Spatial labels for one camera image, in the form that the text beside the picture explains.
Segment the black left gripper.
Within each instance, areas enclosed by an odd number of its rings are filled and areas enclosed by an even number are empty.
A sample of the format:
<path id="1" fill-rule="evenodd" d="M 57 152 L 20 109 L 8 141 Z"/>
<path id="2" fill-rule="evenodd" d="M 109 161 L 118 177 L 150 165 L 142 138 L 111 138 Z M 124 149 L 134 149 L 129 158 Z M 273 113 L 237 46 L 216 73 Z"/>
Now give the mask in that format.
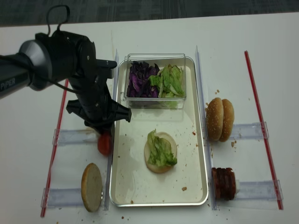
<path id="1" fill-rule="evenodd" d="M 68 79 L 78 99 L 68 101 L 67 112 L 82 118 L 97 136 L 113 138 L 115 121 L 131 121 L 131 109 L 114 101 L 107 86 L 107 79 L 113 77 L 116 66 L 115 61 L 87 60 Z"/>

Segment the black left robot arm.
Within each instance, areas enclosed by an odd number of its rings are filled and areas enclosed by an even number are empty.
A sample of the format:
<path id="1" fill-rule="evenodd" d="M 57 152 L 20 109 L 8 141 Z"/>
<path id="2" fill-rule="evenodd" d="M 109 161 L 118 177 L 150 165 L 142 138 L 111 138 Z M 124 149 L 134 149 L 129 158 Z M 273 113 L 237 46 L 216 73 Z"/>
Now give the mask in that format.
<path id="1" fill-rule="evenodd" d="M 67 112 L 104 133 L 118 120 L 131 120 L 131 110 L 114 101 L 107 86 L 116 65 L 115 61 L 97 59 L 95 44 L 86 36 L 60 30 L 53 35 L 38 33 L 24 42 L 18 53 L 0 58 L 0 96 L 26 86 L 41 91 L 68 80 L 67 91 L 77 99 L 68 101 Z"/>

